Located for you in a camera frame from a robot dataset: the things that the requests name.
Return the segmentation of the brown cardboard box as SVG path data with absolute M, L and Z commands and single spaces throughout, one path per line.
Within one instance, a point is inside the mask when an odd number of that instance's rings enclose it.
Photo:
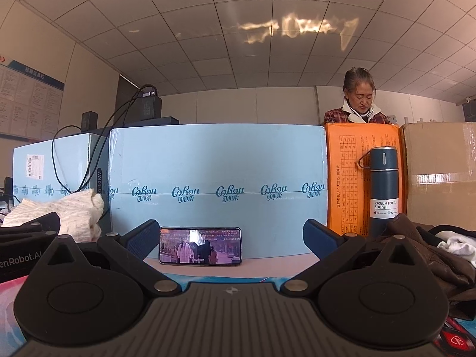
M 475 229 L 475 124 L 401 127 L 406 215 L 415 223 Z

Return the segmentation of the orange flat box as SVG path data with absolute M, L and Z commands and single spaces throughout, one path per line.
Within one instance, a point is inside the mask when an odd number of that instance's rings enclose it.
M 328 228 L 337 234 L 369 234 L 372 148 L 393 147 L 401 154 L 399 128 L 379 123 L 328 123 Z

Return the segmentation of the large light blue box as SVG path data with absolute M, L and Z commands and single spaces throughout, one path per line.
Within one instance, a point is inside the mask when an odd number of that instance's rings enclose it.
M 322 126 L 195 124 L 110 134 L 111 227 L 241 231 L 246 259 L 307 253 L 303 225 L 326 223 L 328 157 Z

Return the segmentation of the white and black t-shirt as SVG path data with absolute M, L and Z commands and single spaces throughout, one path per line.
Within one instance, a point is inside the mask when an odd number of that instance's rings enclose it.
M 476 266 L 475 231 L 467 231 L 458 226 L 440 225 L 433 227 L 429 233 L 438 239 L 437 248 Z

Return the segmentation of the black power adapter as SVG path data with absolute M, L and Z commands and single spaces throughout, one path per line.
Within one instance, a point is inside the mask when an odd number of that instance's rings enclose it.
M 129 123 L 161 118 L 162 99 L 155 89 L 138 94 L 129 107 Z

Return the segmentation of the brown leather jacket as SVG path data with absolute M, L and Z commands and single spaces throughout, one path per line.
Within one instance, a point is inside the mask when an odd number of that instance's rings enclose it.
M 386 224 L 380 236 L 371 243 L 385 243 L 395 234 L 405 236 L 415 248 L 450 302 L 450 316 L 475 320 L 475 266 L 461 256 L 453 255 L 436 245 L 436 231 L 443 226 L 414 223 L 399 214 Z

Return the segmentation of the woman in plaid jacket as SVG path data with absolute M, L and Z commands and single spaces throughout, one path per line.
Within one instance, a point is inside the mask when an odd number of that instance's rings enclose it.
M 379 123 L 390 121 L 374 103 L 376 86 L 370 72 L 361 67 L 353 67 L 345 74 L 343 84 L 344 101 L 340 108 L 324 114 L 323 123 Z

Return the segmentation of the wall notice board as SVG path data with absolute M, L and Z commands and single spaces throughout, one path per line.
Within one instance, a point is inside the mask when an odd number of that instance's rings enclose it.
M 4 54 L 0 79 L 1 134 L 50 140 L 58 129 L 65 84 Z

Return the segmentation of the small light blue box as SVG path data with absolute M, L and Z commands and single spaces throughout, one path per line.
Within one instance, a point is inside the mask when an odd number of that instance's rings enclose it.
M 57 201 L 94 190 L 108 198 L 108 138 L 76 134 L 32 143 L 13 152 L 13 194 L 19 201 Z

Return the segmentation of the small black speaker box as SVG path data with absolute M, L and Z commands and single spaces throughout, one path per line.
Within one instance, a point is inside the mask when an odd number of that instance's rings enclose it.
M 82 114 L 81 133 L 94 131 L 98 128 L 98 114 L 94 111 L 87 111 Z

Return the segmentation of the cream knitted sweater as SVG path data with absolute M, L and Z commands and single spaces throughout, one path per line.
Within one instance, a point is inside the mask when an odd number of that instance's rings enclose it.
M 23 199 L 4 218 L 1 228 L 20 226 L 54 212 L 60 218 L 60 234 L 69 234 L 76 242 L 94 242 L 102 234 L 98 222 L 104 208 L 102 196 L 94 190 L 71 193 L 57 201 Z

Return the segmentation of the smartphone showing video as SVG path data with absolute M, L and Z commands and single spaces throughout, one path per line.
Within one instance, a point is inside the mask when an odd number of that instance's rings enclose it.
M 238 227 L 162 227 L 158 251 L 162 264 L 212 267 L 241 265 L 241 230 Z

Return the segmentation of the dark blue vacuum bottle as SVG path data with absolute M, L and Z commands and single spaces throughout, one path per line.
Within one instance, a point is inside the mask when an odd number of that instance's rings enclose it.
M 395 147 L 371 148 L 357 166 L 369 171 L 369 236 L 376 238 L 386 224 L 399 214 L 399 169 Z

